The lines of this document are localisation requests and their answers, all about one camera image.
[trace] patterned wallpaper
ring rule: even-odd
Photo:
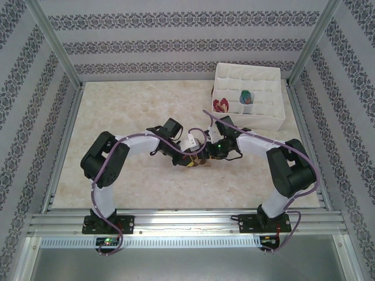
[[[213,78],[220,61],[286,77],[326,0],[274,2],[41,3],[81,79],[103,81]]]
[[[0,280],[40,212],[74,89],[22,1],[0,1]]]
[[[375,280],[374,16],[371,1],[343,1],[295,85],[366,280]]]

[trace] floor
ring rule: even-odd
[[[90,208],[90,182],[80,161],[102,131],[129,135],[163,125],[169,117],[184,134],[206,129],[210,119],[213,80],[87,83],[64,161],[53,208]],[[292,108],[282,82],[286,120],[278,132],[255,130],[278,140],[299,139]],[[204,166],[175,167],[157,153],[130,157],[115,182],[119,208],[256,208],[274,186],[268,163],[255,155],[232,162],[210,160]],[[315,193],[293,207],[319,207]]]

